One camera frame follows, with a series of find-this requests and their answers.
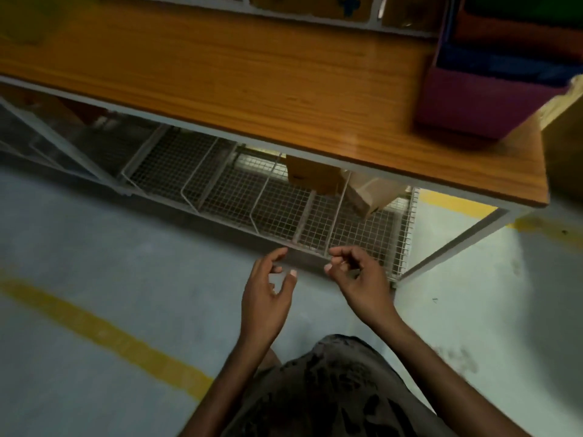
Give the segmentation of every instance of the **forearm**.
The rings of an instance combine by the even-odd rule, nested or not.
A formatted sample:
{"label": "forearm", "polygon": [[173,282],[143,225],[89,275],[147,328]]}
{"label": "forearm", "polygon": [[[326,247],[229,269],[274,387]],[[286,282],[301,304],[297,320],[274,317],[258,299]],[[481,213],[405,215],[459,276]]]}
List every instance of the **forearm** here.
{"label": "forearm", "polygon": [[437,415],[460,437],[528,437],[400,318],[374,330],[404,364]]}
{"label": "forearm", "polygon": [[237,342],[179,437],[219,436],[233,418],[241,395],[265,352],[253,344]]}

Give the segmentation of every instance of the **wood grain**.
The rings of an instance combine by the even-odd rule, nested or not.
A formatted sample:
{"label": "wood grain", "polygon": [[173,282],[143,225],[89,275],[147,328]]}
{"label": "wood grain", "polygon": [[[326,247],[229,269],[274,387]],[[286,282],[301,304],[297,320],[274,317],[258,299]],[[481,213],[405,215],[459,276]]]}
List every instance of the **wood grain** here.
{"label": "wood grain", "polygon": [[[434,44],[142,0],[103,0],[39,46],[0,41],[0,73],[533,206],[536,119],[486,148],[418,131]],[[450,146],[444,139],[456,139]]]}

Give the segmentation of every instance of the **blue symbol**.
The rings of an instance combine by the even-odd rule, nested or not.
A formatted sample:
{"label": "blue symbol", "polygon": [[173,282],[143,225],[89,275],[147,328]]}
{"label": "blue symbol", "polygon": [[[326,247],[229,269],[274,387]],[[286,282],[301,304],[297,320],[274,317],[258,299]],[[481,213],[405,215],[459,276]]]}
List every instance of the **blue symbol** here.
{"label": "blue symbol", "polygon": [[344,16],[351,17],[355,10],[360,7],[360,0],[336,0],[338,6],[344,8]]}

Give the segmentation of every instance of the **yellow floor line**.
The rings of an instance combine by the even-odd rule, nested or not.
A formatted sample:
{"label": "yellow floor line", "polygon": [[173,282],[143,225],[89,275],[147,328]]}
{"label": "yellow floor line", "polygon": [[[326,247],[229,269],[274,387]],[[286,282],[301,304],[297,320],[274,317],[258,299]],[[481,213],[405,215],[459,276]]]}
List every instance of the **yellow floor line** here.
{"label": "yellow floor line", "polygon": [[[477,219],[484,218],[496,209],[491,205],[456,198],[455,196],[444,195],[431,190],[421,190],[419,193],[419,201],[446,208],[452,212],[463,213]],[[539,232],[554,241],[577,249],[583,249],[583,231],[569,227],[559,221],[547,220],[535,215],[527,215],[517,219],[512,224],[508,224],[506,227],[514,228],[521,232]]]}
{"label": "yellow floor line", "polygon": [[186,391],[198,401],[213,381],[197,368],[155,350],[111,323],[19,279],[0,276],[0,291],[68,330],[115,352],[156,379]]}

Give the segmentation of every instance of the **person's right hand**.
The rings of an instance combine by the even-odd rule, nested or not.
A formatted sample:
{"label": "person's right hand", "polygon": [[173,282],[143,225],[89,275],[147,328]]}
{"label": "person's right hand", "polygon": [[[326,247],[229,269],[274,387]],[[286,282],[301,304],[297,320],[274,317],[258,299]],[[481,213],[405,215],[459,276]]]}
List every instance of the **person's right hand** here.
{"label": "person's right hand", "polygon": [[[330,249],[332,260],[324,271],[338,284],[348,305],[373,331],[390,324],[402,323],[390,294],[389,282],[380,264],[357,246]],[[360,269],[356,279],[351,269]]]}

